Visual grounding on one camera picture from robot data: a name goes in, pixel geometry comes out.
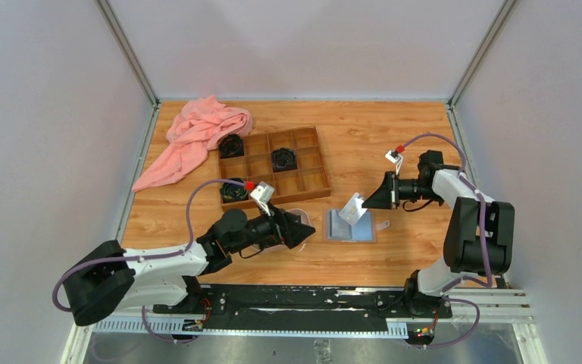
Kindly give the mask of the pink leather card holder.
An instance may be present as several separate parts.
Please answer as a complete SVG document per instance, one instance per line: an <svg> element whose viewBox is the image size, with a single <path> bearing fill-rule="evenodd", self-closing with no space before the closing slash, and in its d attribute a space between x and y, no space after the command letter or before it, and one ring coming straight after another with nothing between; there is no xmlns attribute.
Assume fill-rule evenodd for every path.
<svg viewBox="0 0 582 364"><path fill-rule="evenodd" d="M390 227L390 221L376 221L372 212L366 212L354 225L348 224L336 209L324 214L324 239L337 243L375 243L377 234Z"/></svg>

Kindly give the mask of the black credit card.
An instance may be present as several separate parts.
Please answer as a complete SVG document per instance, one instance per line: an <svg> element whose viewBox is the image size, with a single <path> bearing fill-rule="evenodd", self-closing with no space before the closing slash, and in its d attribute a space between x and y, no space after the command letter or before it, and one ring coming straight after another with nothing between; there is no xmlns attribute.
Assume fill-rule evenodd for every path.
<svg viewBox="0 0 582 364"><path fill-rule="evenodd" d="M328 212L327 238L330 240L350 240L351 225L340 217L339 212L331 209Z"/></svg>

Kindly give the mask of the silver white credit card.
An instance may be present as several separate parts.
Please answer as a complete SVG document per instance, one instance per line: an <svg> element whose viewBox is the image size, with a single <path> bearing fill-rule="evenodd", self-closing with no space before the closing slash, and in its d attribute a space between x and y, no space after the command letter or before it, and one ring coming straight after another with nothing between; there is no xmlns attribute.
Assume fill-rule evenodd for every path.
<svg viewBox="0 0 582 364"><path fill-rule="evenodd" d="M343 208L338 212L338 216L350 226L355 226L367 212L362 205L365 202L360 193L354 193Z"/></svg>

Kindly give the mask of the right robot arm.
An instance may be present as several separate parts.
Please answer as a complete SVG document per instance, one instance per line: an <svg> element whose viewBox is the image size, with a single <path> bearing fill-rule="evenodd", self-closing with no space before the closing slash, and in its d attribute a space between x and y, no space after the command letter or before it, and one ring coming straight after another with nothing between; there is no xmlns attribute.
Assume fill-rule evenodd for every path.
<svg viewBox="0 0 582 364"><path fill-rule="evenodd" d="M439 151L428 150L418 160L418 176L399 175L403 157L397 148L386 153L395 166L362 204L365 209L396 209L401 202L436 202L452 210L443 253L430 267L416 270L405 281L400 299L404 310L422 316L439 307L444 296L461 283L492 287L495 276L512 262L515 208L496 201L467 178L461 167L448 165Z"/></svg>

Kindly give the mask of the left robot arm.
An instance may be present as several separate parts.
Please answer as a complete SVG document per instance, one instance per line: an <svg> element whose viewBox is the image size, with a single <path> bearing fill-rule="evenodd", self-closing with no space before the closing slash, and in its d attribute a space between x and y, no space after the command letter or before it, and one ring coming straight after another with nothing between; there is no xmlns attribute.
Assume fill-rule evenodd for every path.
<svg viewBox="0 0 582 364"><path fill-rule="evenodd" d="M195 312L202 293L197 277L220 271L250 246L293 249L315 233L291 212L270 207L255 218L230 209L190 245L124 249L117 240L101 243L68 269L53 290L56 307L70 312L77 326L89 326L119 309L176 306Z"/></svg>

